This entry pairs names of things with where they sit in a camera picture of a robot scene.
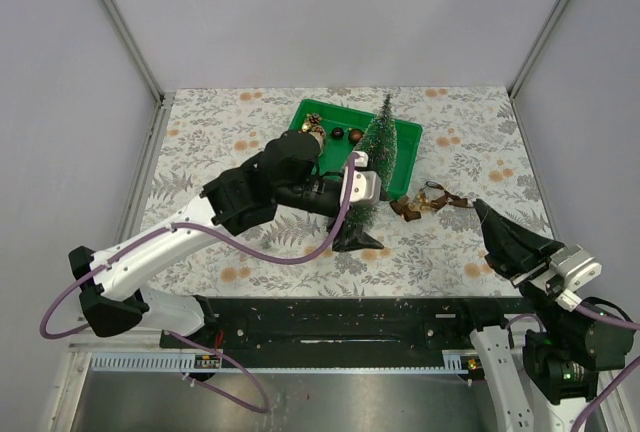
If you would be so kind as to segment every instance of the green plastic bin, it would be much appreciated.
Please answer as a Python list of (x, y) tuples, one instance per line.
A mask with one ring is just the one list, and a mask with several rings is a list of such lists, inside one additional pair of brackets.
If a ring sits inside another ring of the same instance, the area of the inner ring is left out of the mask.
[[(307, 114), (314, 113), (322, 117), (320, 125), (327, 131), (324, 152), (318, 160), (320, 172), (341, 170), (353, 150), (353, 145), (347, 138), (349, 128), (361, 129), (364, 132), (375, 114), (305, 99), (300, 102), (289, 129), (300, 130)], [(388, 192), (391, 197), (397, 199), (406, 195), (409, 189), (413, 164), (416, 161), (422, 136), (422, 126), (406, 120), (396, 119), (395, 122), (398, 131), (398, 160)], [(341, 127), (344, 130), (345, 135), (342, 139), (332, 139), (329, 136), (334, 127)]]

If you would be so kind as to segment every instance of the floral pattern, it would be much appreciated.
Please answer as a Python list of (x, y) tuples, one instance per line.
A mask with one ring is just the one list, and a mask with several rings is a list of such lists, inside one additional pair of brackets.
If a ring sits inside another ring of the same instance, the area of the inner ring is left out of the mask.
[[(503, 87), (185, 89), (176, 94), (142, 228), (167, 217), (202, 184), (240, 165), (286, 130), (303, 99), (375, 112), (387, 92), (397, 118), (423, 126), (408, 194), (429, 180), (482, 197), (512, 220), (550, 235), (540, 193)], [(296, 257), (326, 237), (326, 220), (280, 207), (239, 237), (271, 255)], [(371, 235), (386, 248), (335, 254), (298, 266), (261, 262), (224, 244), (156, 276), (153, 287), (207, 296), (517, 295), (484, 262), (480, 221), (446, 207), (410, 223), (380, 206)]]

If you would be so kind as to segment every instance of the artificial christmas tree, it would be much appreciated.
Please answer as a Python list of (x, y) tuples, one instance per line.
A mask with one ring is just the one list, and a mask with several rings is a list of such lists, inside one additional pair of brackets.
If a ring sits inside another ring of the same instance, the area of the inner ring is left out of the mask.
[[(391, 113), (391, 94), (387, 94), (380, 113), (374, 117), (353, 150), (369, 155), (369, 167), (380, 177), (382, 189), (391, 183), (398, 155), (396, 124)], [(384, 249), (384, 245), (364, 232), (373, 223), (375, 207), (353, 207), (333, 241), (334, 252), (360, 249)]]

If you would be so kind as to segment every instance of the gray wall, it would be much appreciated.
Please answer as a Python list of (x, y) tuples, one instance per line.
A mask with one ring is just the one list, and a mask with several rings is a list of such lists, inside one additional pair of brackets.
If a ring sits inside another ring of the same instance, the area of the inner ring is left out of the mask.
[(96, 0), (0, 0), (0, 17), (0, 430), (26, 432), (65, 348), (38, 322), (68, 251), (112, 243), (153, 104)]
[(508, 85), (555, 0), (116, 0), (165, 90)]
[[(590, 291), (640, 321), (640, 0), (574, 0), (517, 97), (560, 238), (595, 253)], [(640, 353), (636, 334), (632, 359)], [(640, 397), (640, 375), (628, 380)]]

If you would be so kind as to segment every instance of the gray floor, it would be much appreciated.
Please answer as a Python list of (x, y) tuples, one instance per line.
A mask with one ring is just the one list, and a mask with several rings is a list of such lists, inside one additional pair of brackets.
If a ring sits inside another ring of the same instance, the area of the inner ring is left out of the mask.
[[(74, 432), (449, 432), (493, 431), (489, 390), (452, 376), (261, 375), (273, 411), (241, 409), (175, 374), (90, 372)], [(240, 374), (211, 383), (246, 400)], [(478, 404), (484, 404), (482, 414)], [(592, 421), (587, 431), (605, 430)]]

